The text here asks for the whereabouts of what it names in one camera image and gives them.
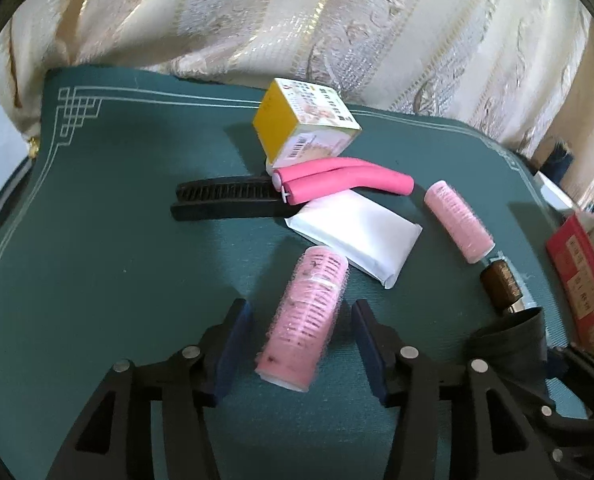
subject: metal screw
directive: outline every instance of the metal screw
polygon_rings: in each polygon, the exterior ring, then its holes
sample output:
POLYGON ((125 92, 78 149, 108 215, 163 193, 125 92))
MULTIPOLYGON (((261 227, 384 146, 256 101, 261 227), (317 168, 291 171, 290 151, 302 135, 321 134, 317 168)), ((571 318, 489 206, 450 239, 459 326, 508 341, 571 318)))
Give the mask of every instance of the metal screw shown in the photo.
POLYGON ((414 359, 419 357, 419 350, 417 350, 414 346, 404 346, 399 351, 402 357, 405 359, 414 359))
POLYGON ((181 354, 186 359, 195 359, 196 357, 199 357, 201 352, 202 351, 199 349, 199 346, 187 346, 181 351, 181 354))
POLYGON ((113 370, 116 371, 118 374, 120 374, 120 373, 128 370, 128 368, 130 368, 130 367, 131 367, 131 362, 128 359, 121 359, 113 365, 113 370))
POLYGON ((485 362, 483 359, 473 360, 473 362, 470 363, 470 366, 472 367, 473 370, 475 370, 476 372, 478 372, 480 374, 488 371, 488 363, 485 362))

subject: pink foam roller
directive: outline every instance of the pink foam roller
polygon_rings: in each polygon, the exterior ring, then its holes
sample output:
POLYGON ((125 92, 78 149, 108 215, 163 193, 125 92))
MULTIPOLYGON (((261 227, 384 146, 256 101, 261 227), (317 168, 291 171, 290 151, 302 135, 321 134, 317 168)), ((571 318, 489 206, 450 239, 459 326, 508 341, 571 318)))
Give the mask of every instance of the pink foam roller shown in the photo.
POLYGON ((273 171, 273 185, 277 191, 282 190, 282 184, 309 176, 315 173, 324 173, 325 171, 338 170, 339 168, 350 168, 352 166, 377 166, 372 162, 362 160, 361 158, 352 158, 350 156, 329 156, 327 158, 317 158, 300 162, 293 166, 278 168, 273 171))
POLYGON ((409 195, 413 192, 415 181, 407 174, 371 165, 339 168, 296 178, 283 184, 287 201, 291 205, 303 204, 353 187, 372 187, 398 195, 409 195))
POLYGON ((257 359, 255 371, 264 381, 308 391, 335 324, 347 269, 348 260, 327 247, 303 254, 257 359))
POLYGON ((470 206, 443 180, 428 188, 424 202, 443 224, 469 264, 475 264, 494 247, 494 240, 470 206))

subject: yellow box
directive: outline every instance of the yellow box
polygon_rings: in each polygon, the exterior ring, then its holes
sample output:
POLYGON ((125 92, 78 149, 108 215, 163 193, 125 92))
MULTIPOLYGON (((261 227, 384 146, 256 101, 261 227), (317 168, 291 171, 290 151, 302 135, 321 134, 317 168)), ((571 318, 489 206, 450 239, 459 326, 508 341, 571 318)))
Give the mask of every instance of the yellow box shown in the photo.
POLYGON ((275 78, 253 119, 273 168, 339 155, 362 131, 337 92, 275 78))

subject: red box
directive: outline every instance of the red box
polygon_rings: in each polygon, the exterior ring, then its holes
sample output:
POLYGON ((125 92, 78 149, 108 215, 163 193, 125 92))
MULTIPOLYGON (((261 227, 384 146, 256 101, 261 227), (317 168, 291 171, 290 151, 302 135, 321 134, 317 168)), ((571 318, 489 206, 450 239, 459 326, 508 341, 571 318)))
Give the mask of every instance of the red box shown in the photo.
POLYGON ((546 249, 566 290, 579 341, 594 354, 594 215, 570 216, 546 249))

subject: black comb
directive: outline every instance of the black comb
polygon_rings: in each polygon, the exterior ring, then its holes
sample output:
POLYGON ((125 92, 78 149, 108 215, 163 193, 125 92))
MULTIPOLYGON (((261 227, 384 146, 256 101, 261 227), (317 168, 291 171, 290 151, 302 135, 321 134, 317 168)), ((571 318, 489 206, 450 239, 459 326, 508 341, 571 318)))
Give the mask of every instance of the black comb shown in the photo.
POLYGON ((301 205, 284 203, 269 176, 225 176, 179 184, 170 206, 178 221, 218 218, 289 218, 301 205))

